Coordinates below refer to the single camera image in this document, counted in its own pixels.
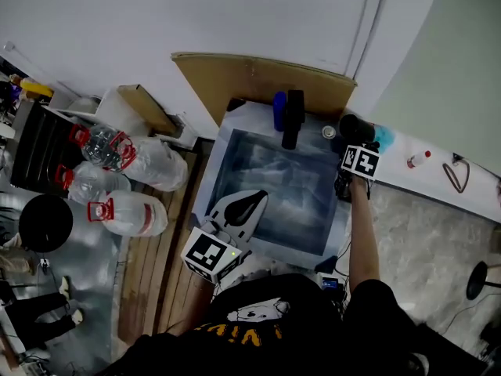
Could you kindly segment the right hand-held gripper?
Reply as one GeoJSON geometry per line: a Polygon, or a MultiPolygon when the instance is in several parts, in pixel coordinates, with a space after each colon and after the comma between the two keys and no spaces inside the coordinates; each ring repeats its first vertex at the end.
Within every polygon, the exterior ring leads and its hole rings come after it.
{"type": "Polygon", "coordinates": [[[363,146],[347,145],[344,156],[337,168],[334,183],[336,196],[341,201],[351,201],[349,186],[354,176],[366,183],[367,198],[370,199],[371,188],[380,160],[379,143],[366,143],[363,146]]]}

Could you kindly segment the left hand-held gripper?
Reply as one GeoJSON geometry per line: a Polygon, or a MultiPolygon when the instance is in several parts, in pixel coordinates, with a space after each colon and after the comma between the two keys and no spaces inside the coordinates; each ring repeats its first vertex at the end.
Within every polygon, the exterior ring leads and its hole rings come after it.
{"type": "Polygon", "coordinates": [[[213,284],[222,281],[250,254],[248,241],[268,199],[264,190],[242,190],[221,198],[189,235],[181,253],[186,267],[213,284]]]}

